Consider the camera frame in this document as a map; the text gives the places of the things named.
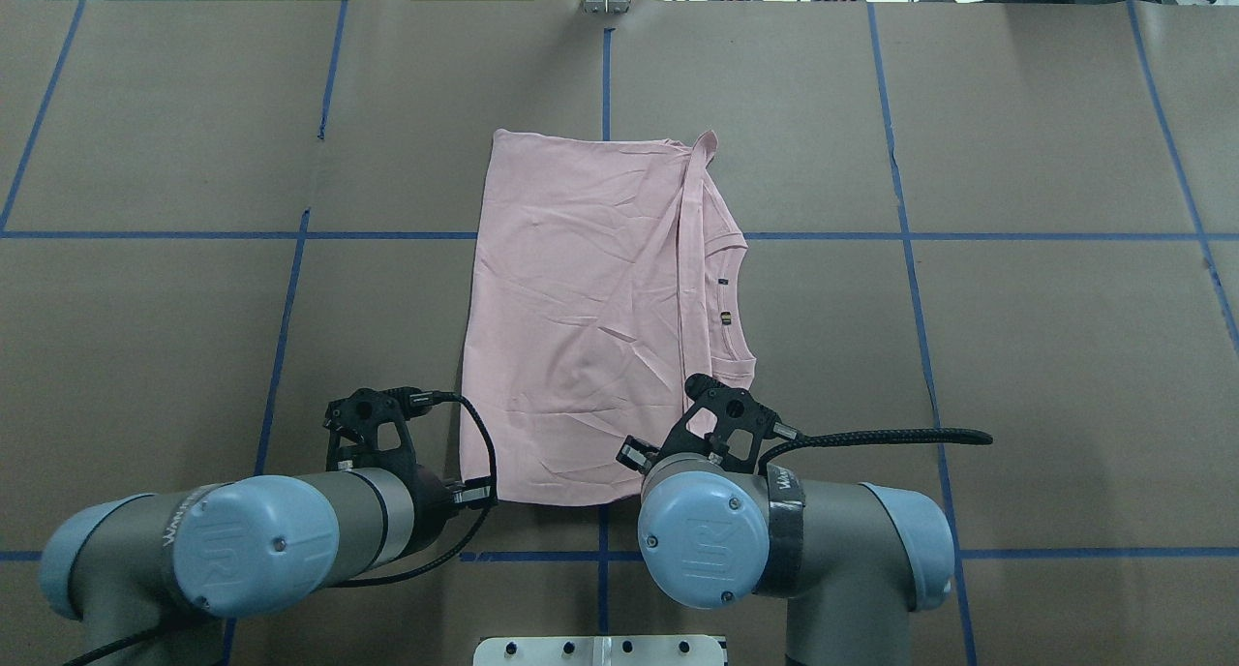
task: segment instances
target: blue tape line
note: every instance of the blue tape line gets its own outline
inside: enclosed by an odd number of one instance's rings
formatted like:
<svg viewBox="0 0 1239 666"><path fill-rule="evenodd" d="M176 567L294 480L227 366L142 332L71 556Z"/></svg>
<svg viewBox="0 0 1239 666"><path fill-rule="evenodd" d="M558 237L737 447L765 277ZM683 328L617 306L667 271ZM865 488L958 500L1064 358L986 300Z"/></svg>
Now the blue tape line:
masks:
<svg viewBox="0 0 1239 666"><path fill-rule="evenodd" d="M908 208L903 196L903 177L898 161L895 158L895 123L891 118L891 100L886 88L886 72L882 67L882 45L877 32L877 12L873 4L866 4L869 10L869 32L873 46L873 69L877 74L877 93L882 102L882 124L886 129L886 150L891 163L891 182L898 199L900 230L903 234L903 261L907 264L908 287L912 292L912 314L917 323L917 342L921 345L921 371L924 374L926 389L929 392L929 407L933 410L934 427L942 427L942 411L938 409L938 389L934 387L933 361L929 358L929 338L926 331L926 318L921 305L921 286L917 282L916 259L912 253L912 229L908 224ZM959 602L959 621L964 631L964 654L968 666L976 666L976 644L973 638L973 614L968 604L968 584L964 578L964 563L959 556L959 530L955 526L955 503L950 489L950 470L947 467L945 446L938 444L938 479L942 484L943 506L947 522L950 526L952 542L955 546L955 595Z"/></svg>
<svg viewBox="0 0 1239 666"><path fill-rule="evenodd" d="M602 140L611 140L611 32L602 30Z"/></svg>
<svg viewBox="0 0 1239 666"><path fill-rule="evenodd" d="M313 241L475 241L477 230L315 230Z"/></svg>
<svg viewBox="0 0 1239 666"><path fill-rule="evenodd" d="M77 10L73 12L73 20L69 22L69 31L64 35L64 43L61 45L61 54L56 61L56 67L52 68L52 77L47 83L47 89L43 92L43 102L38 105L35 124L30 128L30 136L26 137L26 147L21 151L17 172L14 172L12 184L9 186L9 196L4 202L4 210L0 210L0 230L4 230L5 225L9 225L12 204L17 202L17 191L21 188L22 177L26 177L26 165L30 163L30 155L35 151L35 141L38 140L38 131L43 129L43 118L47 116L47 106L52 103L52 94L56 93L56 83L61 79L61 71L64 69L64 62L69 56L69 47L73 46L73 36L77 35L78 24L82 22L83 10L85 10L85 1L79 0Z"/></svg>
<svg viewBox="0 0 1239 666"><path fill-rule="evenodd" d="M608 566L608 551L611 535L611 504L602 504L598 508L598 634L611 633L611 588Z"/></svg>
<svg viewBox="0 0 1239 666"><path fill-rule="evenodd" d="M938 413L934 413L934 426ZM955 600L959 602L959 623L964 630L964 654L969 666L976 666L976 640L973 636L973 609L968 603L968 578L964 574L964 552L959 547L959 526L955 522L955 494L950 488L950 467L947 464L947 446L938 444L938 482L942 484L942 504L950 527L950 542L955 547Z"/></svg>
<svg viewBox="0 0 1239 666"><path fill-rule="evenodd" d="M348 14L348 1L339 1L339 16L336 17L336 43L331 46L331 66L327 68L327 88L322 92L322 119L318 120L318 140L327 137L327 113L331 110L331 92L336 88L336 66L339 63L339 43L344 37L344 15Z"/></svg>
<svg viewBox="0 0 1239 666"><path fill-rule="evenodd" d="M295 230L5 230L10 239L206 239L206 241L295 241ZM1194 233L745 233L750 241L1198 241ZM1239 241L1239 233L1206 233L1208 241ZM473 241L477 230L310 230L311 241Z"/></svg>
<svg viewBox="0 0 1239 666"><path fill-rule="evenodd" d="M1239 547L1066 547L1018 550L965 550L964 560L1177 560L1239 557Z"/></svg>
<svg viewBox="0 0 1239 666"><path fill-rule="evenodd" d="M261 475L266 468L266 448L271 441L271 425L275 420L275 392L280 387L280 374L284 371L284 352L289 343L289 322L292 321L292 301L297 296L297 279L301 275L301 255L306 248L306 229L310 227L309 208L301 213L301 229L297 230L297 248L292 253L292 270L289 272L289 290L284 295L284 317L280 318L280 335L275 343L275 361L271 365L271 383L266 387L266 409L263 411L263 432L258 439L258 454L254 458L254 473Z"/></svg>
<svg viewBox="0 0 1239 666"><path fill-rule="evenodd" d="M1196 208L1196 198L1192 196L1192 187L1187 184L1187 173L1183 172L1183 163L1178 156L1178 146L1175 145L1175 136L1170 131L1170 123L1166 120L1166 111L1162 109L1161 97L1157 94L1157 83L1154 82L1154 72L1149 67L1149 56L1145 53L1145 38L1140 32L1140 20L1136 17L1136 4L1127 1L1127 19L1131 21L1131 36L1136 42L1136 54L1140 57L1140 69L1145 73L1145 83L1149 85L1149 97L1154 102L1154 111L1157 114L1157 124L1161 128L1162 137L1166 140L1166 149L1170 151L1170 160L1175 165L1175 176L1178 177L1178 188L1183 193L1183 202L1187 212L1192 217L1192 225L1201 241L1201 251L1204 253L1204 264L1209 270L1209 279L1213 282L1214 296L1218 296L1218 305L1222 308L1222 318L1225 321L1227 333L1230 334L1230 345L1235 354L1239 354L1239 327L1235 327L1235 314L1230 309L1230 300L1227 298L1227 290L1222 286L1222 277L1218 275L1218 265L1213 261L1213 251L1209 248L1208 238L1204 234L1204 224L1201 222L1201 212Z"/></svg>
<svg viewBox="0 0 1239 666"><path fill-rule="evenodd" d="M0 562L40 562L43 552L37 550L4 550L0 551Z"/></svg>
<svg viewBox="0 0 1239 666"><path fill-rule="evenodd" d="M139 241L292 241L289 230L5 230L12 239L139 239Z"/></svg>
<svg viewBox="0 0 1239 666"><path fill-rule="evenodd" d="M232 645L235 638L237 638L237 619L229 618L224 623L224 659L221 662L223 666L229 666L229 664L232 662Z"/></svg>
<svg viewBox="0 0 1239 666"><path fill-rule="evenodd" d="M1194 241L1194 233L908 233L913 241Z"/></svg>
<svg viewBox="0 0 1239 666"><path fill-rule="evenodd" d="M554 551L554 552L461 552L461 562L597 562L598 553L592 550Z"/></svg>
<svg viewBox="0 0 1239 666"><path fill-rule="evenodd" d="M745 233L747 241L902 241L902 233Z"/></svg>

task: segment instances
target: folded shirt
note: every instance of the folded shirt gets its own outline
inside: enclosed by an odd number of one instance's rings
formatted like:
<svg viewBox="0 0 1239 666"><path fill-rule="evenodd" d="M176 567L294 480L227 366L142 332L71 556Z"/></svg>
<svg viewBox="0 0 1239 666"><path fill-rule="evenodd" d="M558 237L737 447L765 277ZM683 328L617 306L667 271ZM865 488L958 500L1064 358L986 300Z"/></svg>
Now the folded shirt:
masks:
<svg viewBox="0 0 1239 666"><path fill-rule="evenodd" d="M688 375L752 384L736 301L748 246L706 172L716 147L714 131L694 146L494 132L462 392L494 439L499 499L636 495L616 453L629 433L665 439ZM486 475L468 418L460 441L463 475Z"/></svg>

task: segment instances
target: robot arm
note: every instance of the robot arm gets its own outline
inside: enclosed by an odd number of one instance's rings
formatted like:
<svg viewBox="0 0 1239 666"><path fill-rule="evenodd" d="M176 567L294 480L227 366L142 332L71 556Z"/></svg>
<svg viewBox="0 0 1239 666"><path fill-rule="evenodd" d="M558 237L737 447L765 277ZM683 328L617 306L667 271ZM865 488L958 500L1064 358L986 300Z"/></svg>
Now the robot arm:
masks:
<svg viewBox="0 0 1239 666"><path fill-rule="evenodd" d="M282 610L323 587L429 571L463 547L496 499L493 454L492 477L450 484L416 463L405 421L445 401L475 415L452 392L361 389L328 405L327 473L133 495L77 512L48 541L40 586L53 610L84 623L92 649L142 636L108 664L193 666L219 660L218 619ZM395 449L379 449L384 423L396 425ZM430 546L465 508L482 515L440 560L394 578L349 581Z"/></svg>
<svg viewBox="0 0 1239 666"><path fill-rule="evenodd" d="M856 442L987 444L987 433L803 437L743 389L694 375L685 391L694 406L662 449L629 437L617 456L646 475L637 532L659 588L701 609L748 593L788 599L789 665L909 664L908 613L937 608L950 590L955 552L943 512L912 490L800 482L769 459ZM699 410L717 418L705 439L688 431ZM730 453L736 431L753 433L745 458ZM788 442L758 459L761 442L776 437Z"/></svg>

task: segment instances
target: ur logo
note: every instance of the ur logo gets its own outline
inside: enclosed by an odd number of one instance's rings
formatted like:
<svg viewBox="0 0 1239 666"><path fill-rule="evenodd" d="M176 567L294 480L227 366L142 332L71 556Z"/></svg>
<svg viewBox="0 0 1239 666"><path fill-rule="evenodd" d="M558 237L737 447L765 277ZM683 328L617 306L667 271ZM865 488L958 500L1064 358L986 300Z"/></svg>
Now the ur logo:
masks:
<svg viewBox="0 0 1239 666"><path fill-rule="evenodd" d="M218 524L198 531L198 561L203 564L203 586L219 587L243 581L237 546L244 542L245 529L240 524Z"/></svg>
<svg viewBox="0 0 1239 666"><path fill-rule="evenodd" d="M680 566L685 574L712 578L731 571L732 552L727 538L736 534L730 521L689 519L688 542Z"/></svg>

